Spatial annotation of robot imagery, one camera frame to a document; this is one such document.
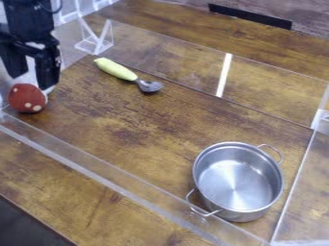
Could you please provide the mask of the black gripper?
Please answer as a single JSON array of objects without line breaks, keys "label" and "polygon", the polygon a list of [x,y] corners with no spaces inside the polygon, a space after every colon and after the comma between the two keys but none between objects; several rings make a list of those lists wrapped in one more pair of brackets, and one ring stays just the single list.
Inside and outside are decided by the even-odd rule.
[{"label": "black gripper", "polygon": [[0,58],[13,79],[28,71],[25,57],[34,58],[40,90],[55,86],[60,75],[59,40],[51,34],[22,39],[8,31],[0,31]]}]

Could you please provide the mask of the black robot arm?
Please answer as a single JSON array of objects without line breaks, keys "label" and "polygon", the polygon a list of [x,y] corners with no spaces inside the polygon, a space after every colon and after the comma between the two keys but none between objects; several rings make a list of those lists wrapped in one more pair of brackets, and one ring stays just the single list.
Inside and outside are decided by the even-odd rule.
[{"label": "black robot arm", "polygon": [[26,57],[34,60],[37,86],[45,90],[59,82],[59,40],[52,36],[49,0],[0,0],[6,22],[0,22],[0,59],[14,79],[28,72]]}]

